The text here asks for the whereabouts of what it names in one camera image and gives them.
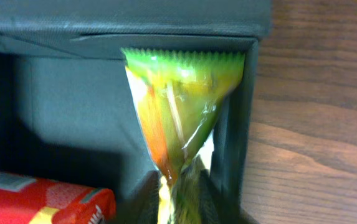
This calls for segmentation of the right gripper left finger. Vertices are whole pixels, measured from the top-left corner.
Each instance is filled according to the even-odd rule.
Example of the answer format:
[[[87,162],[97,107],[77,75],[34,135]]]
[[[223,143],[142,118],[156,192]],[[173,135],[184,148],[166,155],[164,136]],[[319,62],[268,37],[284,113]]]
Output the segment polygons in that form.
[[[150,171],[133,192],[117,206],[112,224],[157,224],[159,207],[159,172]]]

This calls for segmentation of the red Pringles can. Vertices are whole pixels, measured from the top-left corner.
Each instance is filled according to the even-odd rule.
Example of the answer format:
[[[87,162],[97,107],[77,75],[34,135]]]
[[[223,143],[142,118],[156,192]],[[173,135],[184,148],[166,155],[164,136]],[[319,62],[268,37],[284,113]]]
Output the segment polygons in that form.
[[[0,223],[106,223],[112,190],[0,171]]]

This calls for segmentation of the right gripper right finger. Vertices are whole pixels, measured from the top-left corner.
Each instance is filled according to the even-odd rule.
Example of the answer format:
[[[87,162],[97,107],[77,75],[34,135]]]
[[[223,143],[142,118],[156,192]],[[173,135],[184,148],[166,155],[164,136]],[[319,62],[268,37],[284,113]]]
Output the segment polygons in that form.
[[[231,204],[220,194],[206,170],[199,176],[199,213],[202,224],[259,224],[238,204]]]

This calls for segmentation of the green snack packet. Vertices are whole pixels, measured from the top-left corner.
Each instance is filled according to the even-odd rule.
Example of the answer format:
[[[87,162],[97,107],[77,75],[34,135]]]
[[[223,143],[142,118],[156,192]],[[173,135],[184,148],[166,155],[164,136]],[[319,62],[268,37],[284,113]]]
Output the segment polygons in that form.
[[[125,71],[148,153],[161,172],[158,223],[201,223],[199,150],[240,84],[242,52],[124,48]]]

